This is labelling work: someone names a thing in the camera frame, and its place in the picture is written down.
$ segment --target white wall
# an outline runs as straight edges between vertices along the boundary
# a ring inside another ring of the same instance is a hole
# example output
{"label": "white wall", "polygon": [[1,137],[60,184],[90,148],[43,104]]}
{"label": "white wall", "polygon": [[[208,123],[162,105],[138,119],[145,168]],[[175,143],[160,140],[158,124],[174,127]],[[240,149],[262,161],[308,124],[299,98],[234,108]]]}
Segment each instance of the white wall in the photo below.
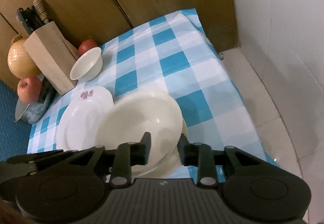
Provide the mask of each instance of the white wall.
{"label": "white wall", "polygon": [[324,219],[324,0],[234,0],[241,51],[275,102]]}

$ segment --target yellow round object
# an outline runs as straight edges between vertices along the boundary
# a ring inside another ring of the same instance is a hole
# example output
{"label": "yellow round object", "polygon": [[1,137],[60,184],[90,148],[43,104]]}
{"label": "yellow round object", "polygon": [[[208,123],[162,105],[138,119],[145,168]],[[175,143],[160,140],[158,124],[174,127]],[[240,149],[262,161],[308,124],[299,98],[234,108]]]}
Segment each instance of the yellow round object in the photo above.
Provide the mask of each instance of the yellow round object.
{"label": "yellow round object", "polygon": [[42,72],[32,60],[24,47],[26,39],[21,34],[16,35],[11,41],[8,53],[8,66],[17,78],[38,76]]}

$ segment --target wooden knife handle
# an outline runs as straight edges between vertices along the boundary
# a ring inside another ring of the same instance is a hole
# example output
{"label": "wooden knife handle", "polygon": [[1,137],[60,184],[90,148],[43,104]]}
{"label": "wooden knife handle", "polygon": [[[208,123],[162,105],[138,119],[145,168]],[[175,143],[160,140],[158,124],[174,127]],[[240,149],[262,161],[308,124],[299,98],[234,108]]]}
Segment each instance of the wooden knife handle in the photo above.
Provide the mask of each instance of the wooden knife handle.
{"label": "wooden knife handle", "polygon": [[45,24],[49,23],[50,19],[48,17],[47,10],[46,10],[46,7],[45,7],[45,3],[43,2],[43,0],[34,0],[33,5],[34,5],[35,10],[36,10],[38,16],[40,17],[40,19]]}

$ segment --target blue and white tablecloth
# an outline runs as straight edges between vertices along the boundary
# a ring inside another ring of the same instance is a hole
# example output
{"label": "blue and white tablecloth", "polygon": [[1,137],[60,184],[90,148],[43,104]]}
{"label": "blue and white tablecloth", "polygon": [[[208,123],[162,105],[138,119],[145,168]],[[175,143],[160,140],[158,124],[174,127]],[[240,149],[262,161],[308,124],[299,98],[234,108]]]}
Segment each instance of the blue and white tablecloth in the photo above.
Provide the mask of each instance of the blue and white tablecloth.
{"label": "blue and white tablecloth", "polygon": [[233,145],[265,160],[247,109],[206,38],[195,9],[154,19],[101,48],[100,75],[56,96],[43,118],[32,126],[28,153],[56,149],[57,125],[71,97],[81,90],[100,85],[118,99],[139,87],[153,86],[168,92],[179,104],[190,142],[203,142],[214,150]]}

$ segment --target white bowl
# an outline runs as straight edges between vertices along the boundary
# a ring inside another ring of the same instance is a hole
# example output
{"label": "white bowl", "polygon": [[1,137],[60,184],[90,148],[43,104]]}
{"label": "white bowl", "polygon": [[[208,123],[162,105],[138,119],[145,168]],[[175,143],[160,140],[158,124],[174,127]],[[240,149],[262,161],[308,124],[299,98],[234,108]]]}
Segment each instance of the white bowl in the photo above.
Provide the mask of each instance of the white bowl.
{"label": "white bowl", "polygon": [[95,78],[102,68],[101,48],[94,47],[75,62],[70,72],[71,80],[88,81]]}
{"label": "white bowl", "polygon": [[120,99],[102,120],[95,145],[106,150],[122,143],[139,142],[151,133],[151,151],[147,165],[133,166],[133,176],[151,172],[161,159],[177,146],[182,131],[182,114],[177,102],[164,91],[136,91]]}

